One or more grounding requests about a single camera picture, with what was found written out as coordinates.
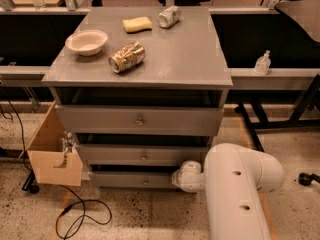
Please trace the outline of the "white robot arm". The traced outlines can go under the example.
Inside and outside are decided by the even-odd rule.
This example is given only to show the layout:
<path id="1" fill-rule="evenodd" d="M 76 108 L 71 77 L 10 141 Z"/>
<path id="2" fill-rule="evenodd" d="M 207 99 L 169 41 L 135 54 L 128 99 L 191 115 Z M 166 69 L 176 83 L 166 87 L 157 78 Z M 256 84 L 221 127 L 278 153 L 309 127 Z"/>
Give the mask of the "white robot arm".
<path id="1" fill-rule="evenodd" d="M 211 240 L 271 240 L 259 194 L 283 181 L 275 157 L 230 143 L 211 148 L 202 164 L 184 162 L 172 175 L 183 191 L 205 193 Z"/>

